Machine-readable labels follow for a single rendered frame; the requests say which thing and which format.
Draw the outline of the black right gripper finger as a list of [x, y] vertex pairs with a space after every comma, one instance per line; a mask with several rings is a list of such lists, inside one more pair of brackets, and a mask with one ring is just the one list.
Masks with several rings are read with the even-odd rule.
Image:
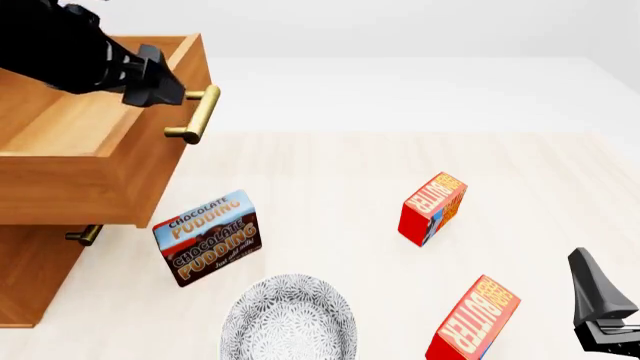
[[574, 286], [574, 326], [586, 321], [623, 320], [639, 311], [606, 277], [586, 248], [568, 256]]

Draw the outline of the black-white patterned bowl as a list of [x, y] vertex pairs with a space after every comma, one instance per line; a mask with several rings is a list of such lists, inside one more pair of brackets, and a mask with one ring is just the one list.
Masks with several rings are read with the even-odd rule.
[[357, 326], [326, 281], [276, 275], [254, 284], [223, 323], [219, 360], [356, 360]]

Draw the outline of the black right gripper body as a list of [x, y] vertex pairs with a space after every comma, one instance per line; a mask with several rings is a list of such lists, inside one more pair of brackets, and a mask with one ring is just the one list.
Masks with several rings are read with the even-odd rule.
[[624, 323], [626, 316], [587, 320], [574, 316], [574, 332], [585, 352], [640, 355], [640, 326]]

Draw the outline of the wooden cabinet drawer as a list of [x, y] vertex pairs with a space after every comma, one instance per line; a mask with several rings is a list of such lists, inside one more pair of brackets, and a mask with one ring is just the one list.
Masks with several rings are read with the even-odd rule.
[[[122, 36], [165, 53], [186, 91], [210, 80], [200, 35]], [[120, 95], [71, 95], [0, 69], [0, 225], [145, 227], [183, 150], [166, 127], [188, 125], [199, 101], [139, 108]]]

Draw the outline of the red butter box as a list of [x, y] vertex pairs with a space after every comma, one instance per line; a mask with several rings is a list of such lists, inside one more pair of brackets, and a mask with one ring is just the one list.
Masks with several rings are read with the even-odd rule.
[[404, 201], [398, 231], [422, 247], [459, 209], [468, 186], [441, 172]]
[[520, 299], [483, 275], [457, 302], [435, 332], [426, 360], [482, 360]]

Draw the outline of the chocolate pudding box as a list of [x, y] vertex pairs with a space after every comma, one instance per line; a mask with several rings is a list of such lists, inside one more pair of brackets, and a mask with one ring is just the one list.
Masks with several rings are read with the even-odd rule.
[[242, 190], [156, 224], [152, 232], [179, 287], [262, 248], [255, 206]]

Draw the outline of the wooden cabinet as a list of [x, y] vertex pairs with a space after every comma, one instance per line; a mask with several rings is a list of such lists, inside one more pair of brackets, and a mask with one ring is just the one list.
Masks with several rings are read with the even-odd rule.
[[85, 227], [0, 225], [0, 328], [40, 322], [86, 248], [65, 233]]

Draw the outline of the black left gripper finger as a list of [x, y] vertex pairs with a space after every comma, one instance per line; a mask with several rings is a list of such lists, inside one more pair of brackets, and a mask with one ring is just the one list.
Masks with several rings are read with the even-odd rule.
[[125, 69], [124, 104], [134, 107], [182, 104], [185, 87], [170, 70], [159, 48], [142, 44]]

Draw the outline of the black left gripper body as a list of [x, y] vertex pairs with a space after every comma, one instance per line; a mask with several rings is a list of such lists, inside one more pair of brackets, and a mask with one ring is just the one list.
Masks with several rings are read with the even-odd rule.
[[149, 83], [145, 79], [149, 45], [140, 44], [137, 53], [132, 53], [112, 39], [107, 44], [103, 89], [116, 93], [149, 92]]

